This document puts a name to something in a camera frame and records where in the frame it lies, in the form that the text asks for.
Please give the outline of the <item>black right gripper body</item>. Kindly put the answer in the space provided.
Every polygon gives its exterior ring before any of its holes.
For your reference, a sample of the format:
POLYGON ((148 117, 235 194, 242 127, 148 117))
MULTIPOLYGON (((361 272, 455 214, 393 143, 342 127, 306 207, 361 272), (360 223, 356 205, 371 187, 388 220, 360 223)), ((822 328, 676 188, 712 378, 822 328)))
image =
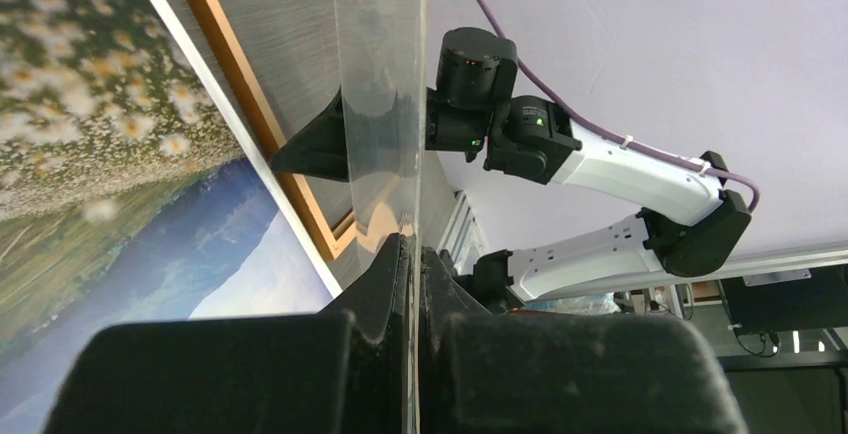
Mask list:
POLYGON ((434 89, 427 89, 425 149, 460 152, 467 163, 483 150, 491 122, 490 110, 452 106, 434 89))

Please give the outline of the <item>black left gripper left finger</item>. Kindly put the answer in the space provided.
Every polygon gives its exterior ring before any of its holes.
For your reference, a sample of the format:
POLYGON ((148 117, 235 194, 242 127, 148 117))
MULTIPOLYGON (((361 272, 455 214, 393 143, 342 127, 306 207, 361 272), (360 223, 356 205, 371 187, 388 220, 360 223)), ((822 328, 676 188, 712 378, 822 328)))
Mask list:
POLYGON ((399 433, 408 240, 320 312, 135 323, 82 350, 48 433, 399 433))

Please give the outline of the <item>wooden picture frame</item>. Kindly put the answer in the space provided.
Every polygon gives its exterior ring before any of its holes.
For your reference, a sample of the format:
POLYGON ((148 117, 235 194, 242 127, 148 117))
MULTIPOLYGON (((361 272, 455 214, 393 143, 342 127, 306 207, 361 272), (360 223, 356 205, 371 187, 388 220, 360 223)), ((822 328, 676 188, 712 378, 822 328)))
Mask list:
MULTIPOLYGON (((186 0, 229 83, 247 124, 269 161, 286 144, 286 136, 274 115, 260 82, 242 49, 219 0, 186 0)), ((354 214, 348 212, 331 224, 322 212, 306 178, 299 174, 277 173, 282 188, 321 257, 338 259, 354 240, 354 214)))

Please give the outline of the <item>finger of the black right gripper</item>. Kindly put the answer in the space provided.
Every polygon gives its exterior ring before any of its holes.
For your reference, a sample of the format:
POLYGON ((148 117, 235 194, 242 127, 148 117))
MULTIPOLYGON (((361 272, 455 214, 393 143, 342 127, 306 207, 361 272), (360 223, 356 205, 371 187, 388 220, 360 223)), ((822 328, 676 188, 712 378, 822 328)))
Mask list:
POLYGON ((336 182, 349 181, 340 93, 272 156, 270 167, 279 173, 300 174, 336 182))

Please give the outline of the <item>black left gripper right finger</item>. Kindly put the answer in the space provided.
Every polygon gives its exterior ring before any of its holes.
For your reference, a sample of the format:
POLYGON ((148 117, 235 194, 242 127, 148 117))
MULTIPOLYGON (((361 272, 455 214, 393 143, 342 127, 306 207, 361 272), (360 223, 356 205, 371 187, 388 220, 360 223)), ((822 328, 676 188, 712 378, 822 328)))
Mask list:
POLYGON ((712 349, 673 317, 493 314, 421 251, 425 433, 744 433, 712 349))

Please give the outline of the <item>transparent acrylic sheet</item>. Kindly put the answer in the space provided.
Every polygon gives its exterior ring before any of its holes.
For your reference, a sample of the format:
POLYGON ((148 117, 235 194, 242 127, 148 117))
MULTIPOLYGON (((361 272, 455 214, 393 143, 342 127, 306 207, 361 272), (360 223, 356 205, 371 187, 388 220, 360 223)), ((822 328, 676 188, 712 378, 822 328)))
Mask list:
POLYGON ((361 266, 400 240, 400 430, 421 430, 420 190, 427 0, 335 0, 340 86, 361 266))

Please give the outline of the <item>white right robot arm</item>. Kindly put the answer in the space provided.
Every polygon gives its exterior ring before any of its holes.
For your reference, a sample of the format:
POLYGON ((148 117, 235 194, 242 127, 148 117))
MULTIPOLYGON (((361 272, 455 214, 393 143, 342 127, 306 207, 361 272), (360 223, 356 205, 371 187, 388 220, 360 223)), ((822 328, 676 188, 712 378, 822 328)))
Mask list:
POLYGON ((425 147, 484 155, 483 167, 541 185, 575 185, 639 206, 603 229, 482 256, 454 282, 495 313, 563 299, 572 285, 619 275, 696 278, 722 267, 751 221, 725 186, 722 157, 652 156, 579 124, 552 98, 515 96, 515 44, 474 27, 447 32, 427 93, 425 147))

